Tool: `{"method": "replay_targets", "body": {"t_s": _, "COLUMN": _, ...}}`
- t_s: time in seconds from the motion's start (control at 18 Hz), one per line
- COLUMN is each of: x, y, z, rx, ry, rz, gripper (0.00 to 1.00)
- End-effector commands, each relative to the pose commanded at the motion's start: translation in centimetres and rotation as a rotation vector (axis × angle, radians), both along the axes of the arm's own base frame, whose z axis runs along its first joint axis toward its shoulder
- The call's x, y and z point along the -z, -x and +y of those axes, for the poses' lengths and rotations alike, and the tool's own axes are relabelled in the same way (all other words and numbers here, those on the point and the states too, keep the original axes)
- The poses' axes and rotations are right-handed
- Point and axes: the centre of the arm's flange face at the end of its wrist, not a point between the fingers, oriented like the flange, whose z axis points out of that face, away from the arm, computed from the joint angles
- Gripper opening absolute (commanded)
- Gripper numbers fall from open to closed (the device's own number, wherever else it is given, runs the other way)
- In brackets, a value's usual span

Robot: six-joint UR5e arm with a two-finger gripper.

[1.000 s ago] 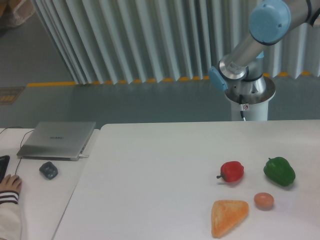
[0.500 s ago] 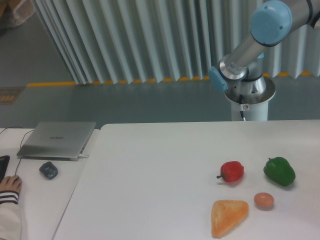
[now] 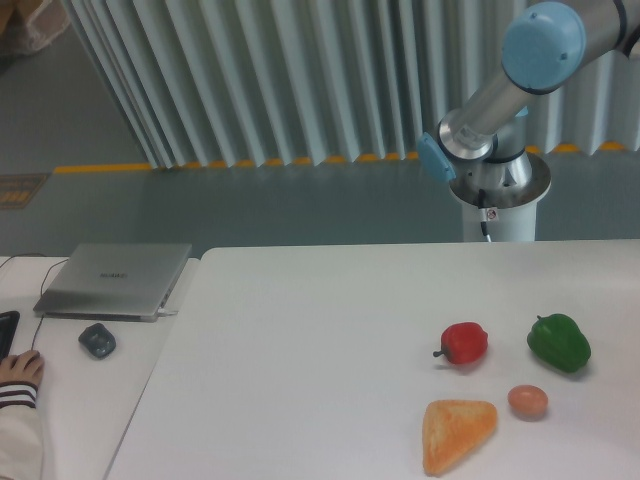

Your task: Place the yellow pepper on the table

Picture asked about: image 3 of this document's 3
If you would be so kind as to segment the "person's hand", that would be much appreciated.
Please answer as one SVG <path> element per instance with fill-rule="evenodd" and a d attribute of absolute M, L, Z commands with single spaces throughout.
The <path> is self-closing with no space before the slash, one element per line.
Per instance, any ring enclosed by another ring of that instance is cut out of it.
<path fill-rule="evenodd" d="M 0 381 L 2 384 L 20 383 L 32 385 L 36 389 L 40 387 L 44 376 L 44 358 L 40 356 L 36 361 L 27 363 L 26 352 L 7 356 L 1 361 Z"/>

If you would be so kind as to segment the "white sleeved forearm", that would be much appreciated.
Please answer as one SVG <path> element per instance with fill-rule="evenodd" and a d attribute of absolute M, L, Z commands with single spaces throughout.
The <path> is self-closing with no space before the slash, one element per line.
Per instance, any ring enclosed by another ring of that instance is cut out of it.
<path fill-rule="evenodd" d="M 1 383 L 1 478 L 40 479 L 44 454 L 38 387 L 29 382 Z"/>

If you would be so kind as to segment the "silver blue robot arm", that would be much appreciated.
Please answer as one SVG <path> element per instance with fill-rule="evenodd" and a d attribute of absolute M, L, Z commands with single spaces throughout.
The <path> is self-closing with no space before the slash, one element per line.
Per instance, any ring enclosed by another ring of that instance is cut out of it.
<path fill-rule="evenodd" d="M 639 42 L 637 1 L 540 1 L 511 21 L 497 73 L 417 141 L 430 175 L 449 182 L 497 148 L 497 133 L 537 96 L 550 94 L 610 52 Z"/>

